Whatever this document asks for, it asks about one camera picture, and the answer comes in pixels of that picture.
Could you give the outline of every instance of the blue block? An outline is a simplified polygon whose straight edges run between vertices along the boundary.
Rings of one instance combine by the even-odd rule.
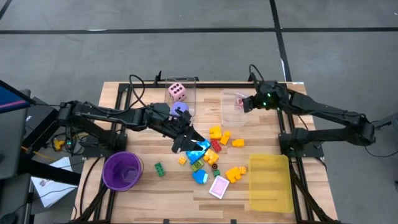
[[[202,158],[206,150],[211,146],[210,142],[205,140],[203,142],[197,142],[199,146],[203,148],[202,151],[186,151],[185,153],[187,154],[188,159],[191,161],[190,164],[193,165],[196,161],[198,161],[200,158]]]
[[[200,170],[197,170],[196,172],[194,172],[192,174],[192,177],[195,179],[195,181],[198,184],[205,184],[207,182],[208,175],[205,170],[200,169]]]

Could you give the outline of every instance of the yellow plastic tray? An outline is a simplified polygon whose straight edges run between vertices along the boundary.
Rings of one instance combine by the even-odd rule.
[[[249,201],[253,210],[293,212],[289,160],[286,156],[250,155]]]

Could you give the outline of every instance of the pink card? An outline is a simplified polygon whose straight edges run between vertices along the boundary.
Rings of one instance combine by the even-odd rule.
[[[214,180],[213,185],[210,187],[209,193],[222,199],[228,185],[229,181],[218,175]]]

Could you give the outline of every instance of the monitor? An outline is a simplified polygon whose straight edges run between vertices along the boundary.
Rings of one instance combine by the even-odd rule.
[[[35,104],[34,100],[0,80],[0,114]]]

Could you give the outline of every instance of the pink dice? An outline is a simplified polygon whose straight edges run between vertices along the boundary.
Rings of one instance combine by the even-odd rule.
[[[168,91],[174,101],[183,101],[187,97],[187,90],[181,83],[173,83]]]

